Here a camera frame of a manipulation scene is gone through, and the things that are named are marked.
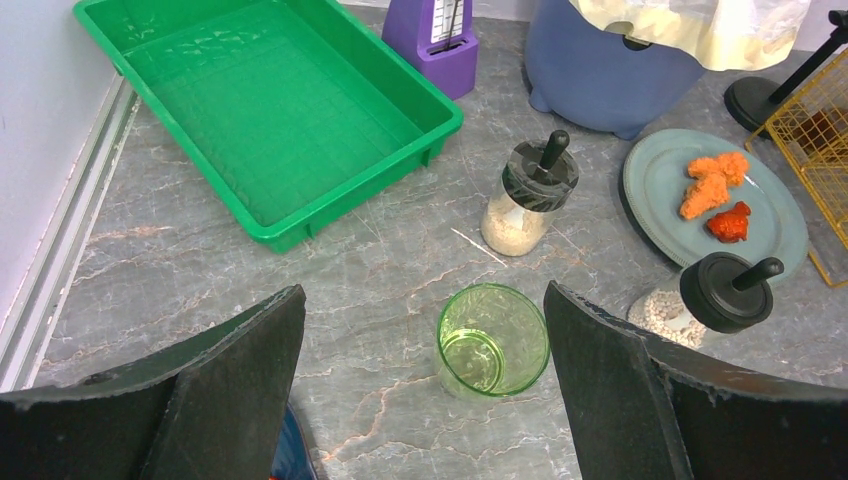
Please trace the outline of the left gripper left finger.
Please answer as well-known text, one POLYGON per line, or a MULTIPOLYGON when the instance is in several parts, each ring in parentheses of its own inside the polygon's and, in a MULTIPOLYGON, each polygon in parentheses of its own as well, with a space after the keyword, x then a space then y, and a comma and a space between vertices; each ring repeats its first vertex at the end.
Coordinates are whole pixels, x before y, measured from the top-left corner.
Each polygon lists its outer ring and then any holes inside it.
POLYGON ((5 479, 269 479, 301 350, 289 286, 184 341, 1 397, 5 479))

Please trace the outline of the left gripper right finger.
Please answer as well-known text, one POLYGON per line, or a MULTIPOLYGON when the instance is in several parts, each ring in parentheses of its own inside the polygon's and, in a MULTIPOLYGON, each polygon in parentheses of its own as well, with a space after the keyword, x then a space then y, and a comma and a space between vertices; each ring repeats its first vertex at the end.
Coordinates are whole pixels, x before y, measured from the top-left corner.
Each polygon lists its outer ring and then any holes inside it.
POLYGON ((585 479, 843 479, 847 393, 735 366, 557 283, 544 316, 585 479))

